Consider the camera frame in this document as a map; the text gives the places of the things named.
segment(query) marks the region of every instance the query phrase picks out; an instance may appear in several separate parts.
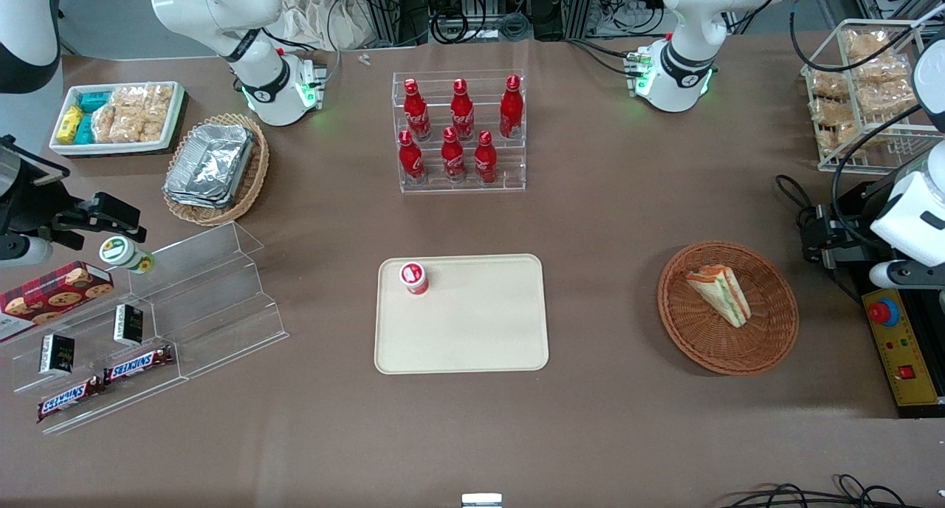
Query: emergency stop button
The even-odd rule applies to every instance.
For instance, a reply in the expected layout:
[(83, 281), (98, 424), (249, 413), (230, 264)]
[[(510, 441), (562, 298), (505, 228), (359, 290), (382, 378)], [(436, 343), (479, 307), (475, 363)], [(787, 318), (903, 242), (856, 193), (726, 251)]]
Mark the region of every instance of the emergency stop button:
[(898, 367), (898, 378), (904, 378), (904, 380), (908, 380), (908, 378), (915, 378), (915, 370), (912, 369), (911, 365), (900, 366)]
[(889, 298), (880, 298), (867, 307), (867, 316), (880, 326), (892, 327), (898, 323), (898, 306)]

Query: sandwich slice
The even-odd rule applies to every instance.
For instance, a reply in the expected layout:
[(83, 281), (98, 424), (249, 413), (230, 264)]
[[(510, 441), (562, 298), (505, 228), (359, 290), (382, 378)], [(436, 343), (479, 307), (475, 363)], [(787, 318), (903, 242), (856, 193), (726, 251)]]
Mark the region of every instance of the sandwich slice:
[(735, 272), (728, 266), (703, 266), (687, 273), (686, 282), (733, 326), (742, 327), (752, 317)]

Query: green led light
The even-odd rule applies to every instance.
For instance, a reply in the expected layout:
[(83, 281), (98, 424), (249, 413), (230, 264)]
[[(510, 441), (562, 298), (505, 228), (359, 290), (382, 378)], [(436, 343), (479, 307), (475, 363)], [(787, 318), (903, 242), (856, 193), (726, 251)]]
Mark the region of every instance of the green led light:
[(246, 92), (246, 89), (243, 89), (243, 96), (246, 97), (246, 104), (250, 105), (250, 110), (256, 111), (256, 106), (252, 104), (252, 98), (250, 94)]
[(705, 94), (706, 94), (706, 91), (709, 90), (709, 80), (712, 80), (712, 70), (711, 70), (711, 69), (709, 69), (709, 71), (706, 73), (706, 81), (705, 81), (705, 83), (702, 84), (702, 90), (699, 91), (699, 97), (701, 97), (702, 95), (705, 95)]
[(640, 81), (637, 82), (637, 94), (641, 97), (649, 94), (650, 87), (653, 85), (653, 75), (652, 73), (644, 74), (640, 78)]
[(305, 107), (310, 108), (315, 104), (315, 88), (309, 87), (307, 84), (296, 83), (296, 91), (298, 92), (298, 97), (301, 98), (301, 103), (305, 104)]

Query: yellow control panel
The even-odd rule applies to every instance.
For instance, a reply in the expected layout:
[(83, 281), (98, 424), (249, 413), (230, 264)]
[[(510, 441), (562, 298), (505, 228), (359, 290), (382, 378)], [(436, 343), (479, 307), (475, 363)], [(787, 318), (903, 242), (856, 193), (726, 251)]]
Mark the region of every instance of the yellow control panel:
[(937, 405), (938, 393), (897, 290), (876, 290), (862, 299), (898, 406)]

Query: cookie box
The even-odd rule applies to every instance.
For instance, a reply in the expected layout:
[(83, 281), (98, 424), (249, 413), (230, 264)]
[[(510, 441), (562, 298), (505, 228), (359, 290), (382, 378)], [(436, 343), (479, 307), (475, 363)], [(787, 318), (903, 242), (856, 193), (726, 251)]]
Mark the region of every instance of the cookie box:
[(74, 104), (78, 103), (81, 95), (86, 93), (99, 93), (104, 91), (114, 91), (118, 87), (144, 87), (148, 85), (148, 82), (137, 82), (137, 83), (102, 83), (99, 85), (77, 85), (75, 87), (70, 87), (69, 91), (65, 95), (65, 100), (62, 102), (62, 109), (60, 114), (56, 119), (56, 127), (53, 128), (53, 134), (49, 139), (49, 149), (60, 154), (62, 157), (77, 157), (77, 158), (91, 158), (91, 157), (115, 157), (120, 155), (138, 155), (144, 154), (144, 152), (153, 152), (156, 151), (157, 154), (161, 154), (163, 149), (166, 149), (171, 144), (171, 139), (174, 137), (174, 132), (176, 124), (178, 123), (178, 116), (180, 115), (180, 107), (183, 104), (183, 97), (185, 96), (185, 89), (176, 81), (158, 81), (154, 83), (159, 83), (162, 85), (172, 86), (174, 92), (171, 95), (170, 106), (168, 107), (168, 116), (165, 118), (165, 127), (161, 131), (161, 138), (157, 141), (148, 141), (148, 142), (135, 142), (135, 143), (97, 143), (91, 145), (67, 145), (56, 138), (56, 130), (60, 127), (62, 119), (65, 118), (66, 112)]
[(0, 343), (114, 290), (111, 275), (82, 261), (0, 296)]

